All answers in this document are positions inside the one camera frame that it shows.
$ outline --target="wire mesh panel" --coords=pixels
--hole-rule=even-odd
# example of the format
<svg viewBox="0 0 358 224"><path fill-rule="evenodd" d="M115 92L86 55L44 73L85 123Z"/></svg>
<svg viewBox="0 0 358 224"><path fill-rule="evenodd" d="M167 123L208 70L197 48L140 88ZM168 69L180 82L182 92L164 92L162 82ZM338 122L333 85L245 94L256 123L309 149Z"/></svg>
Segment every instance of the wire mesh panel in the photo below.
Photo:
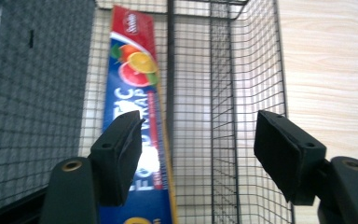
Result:
<svg viewBox="0 0 358 224"><path fill-rule="evenodd" d="M232 8L231 16L240 11ZM294 222L253 151L257 111L286 113L276 1L250 1L231 32L242 222Z"/></svg>
<svg viewBox="0 0 358 224"><path fill-rule="evenodd" d="M93 11L89 0L0 1L0 207L77 154Z"/></svg>
<svg viewBox="0 0 358 224"><path fill-rule="evenodd" d="M154 18L180 223L294 222L253 152L285 114L275 0L0 0L0 207L101 135L113 4Z"/></svg>

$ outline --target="metal rod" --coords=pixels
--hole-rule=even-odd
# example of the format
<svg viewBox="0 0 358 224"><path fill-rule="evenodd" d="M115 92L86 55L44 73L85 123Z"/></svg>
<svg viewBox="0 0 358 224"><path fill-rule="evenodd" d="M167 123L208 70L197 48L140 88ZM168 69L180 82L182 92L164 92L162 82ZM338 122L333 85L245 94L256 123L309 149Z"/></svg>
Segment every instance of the metal rod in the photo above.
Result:
<svg viewBox="0 0 358 224"><path fill-rule="evenodd" d="M286 80L284 78L284 61L283 61L283 52L282 52L282 34L281 34L281 23L280 23L280 14L279 14L279 5L278 1L274 1L274 14L275 14L275 24L276 24L276 36L277 36L277 46L278 46L278 54L280 56L280 63L281 63L281 74L282 74L282 90L283 90L283 104L284 104L284 115L288 118L288 109L287 109L287 96L286 96Z"/></svg>
<svg viewBox="0 0 358 224"><path fill-rule="evenodd" d="M230 14L230 5L227 5L227 15ZM237 107L236 107L236 97L235 97L235 82L234 82L234 64L233 64L233 55L232 55L232 35L231 35L231 21L228 21L228 55L229 55L229 75L230 75L230 94L231 94L231 119L232 119L232 130L233 130L233 147L234 147L234 172L235 172L235 191L236 191L236 209L237 209L237 223L241 223L241 201L240 201L240 181L239 181L239 170L238 170L238 147L237 147Z"/></svg>
<svg viewBox="0 0 358 224"><path fill-rule="evenodd" d="M168 143L173 166L173 119L175 91L175 14L174 0L167 0L167 90L166 90L166 122Z"/></svg>
<svg viewBox="0 0 358 224"><path fill-rule="evenodd" d="M212 12L212 4L210 4L210 7L209 7L209 13L210 13L210 17L209 17L209 41L210 41L210 46L209 46L209 49L210 49L210 85L211 85L211 88L210 88L210 97L211 97L211 115L210 115L210 121L211 121L211 206L212 206L212 223L215 223L215 218L214 218L214 180L213 180L213 177L214 177L214 165L213 165L213 158L214 158L214 153L213 153L213 49L212 49L212 31L213 31L213 28L212 28L212 21L213 21L213 12Z"/></svg>
<svg viewBox="0 0 358 224"><path fill-rule="evenodd" d="M100 7L99 10L111 11L112 8L111 7ZM155 12L155 11L142 11L142 10L140 10L139 12L149 14L149 15L153 15L153 16L166 16L166 17L168 17L168 14L169 14L168 12ZM188 15L188 14L173 14L173 16L175 18L203 19L203 20L209 20L211 18L210 16L198 16L198 15ZM238 17L239 16L237 16L236 18L233 18L233 19L231 19L231 18L222 18L222 17L212 17L212 19L221 20L221 21L235 21Z"/></svg>
<svg viewBox="0 0 358 224"><path fill-rule="evenodd" d="M249 1L222 1L222 2L218 2L218 1L209 1L209 0L185 0L187 2L201 2L201 3L214 3L214 4L229 4L231 6L243 6L246 5Z"/></svg>

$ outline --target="shopping cart basket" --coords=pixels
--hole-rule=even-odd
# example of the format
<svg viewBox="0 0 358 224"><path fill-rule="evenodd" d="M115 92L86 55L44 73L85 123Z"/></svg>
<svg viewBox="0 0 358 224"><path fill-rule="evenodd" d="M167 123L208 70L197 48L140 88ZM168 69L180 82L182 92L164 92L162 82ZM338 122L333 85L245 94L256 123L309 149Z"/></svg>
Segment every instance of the shopping cart basket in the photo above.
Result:
<svg viewBox="0 0 358 224"><path fill-rule="evenodd" d="M284 115L276 0L0 0L0 208L101 135L113 4L154 17L181 223L293 223L253 152Z"/></svg>

